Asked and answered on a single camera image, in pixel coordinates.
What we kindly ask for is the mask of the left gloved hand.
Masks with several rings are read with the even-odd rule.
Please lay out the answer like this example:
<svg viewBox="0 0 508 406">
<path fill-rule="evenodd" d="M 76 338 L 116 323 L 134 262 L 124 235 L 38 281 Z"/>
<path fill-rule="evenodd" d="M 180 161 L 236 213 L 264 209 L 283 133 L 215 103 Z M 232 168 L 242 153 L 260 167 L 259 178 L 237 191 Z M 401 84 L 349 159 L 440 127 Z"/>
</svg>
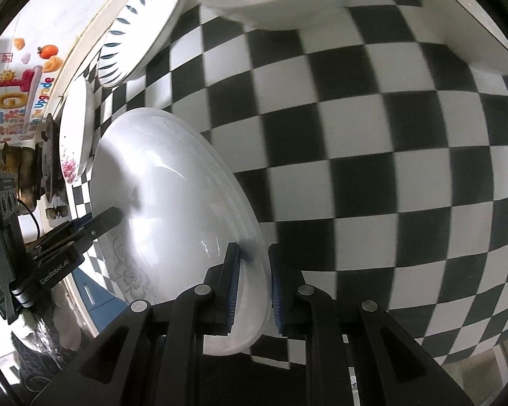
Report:
<svg viewBox="0 0 508 406">
<path fill-rule="evenodd" d="M 17 333 L 18 338 L 34 351 L 49 354 L 79 351 L 83 330 L 62 284 L 52 288 L 46 302 L 45 307 L 36 313 L 23 311 L 22 329 Z"/>
</svg>

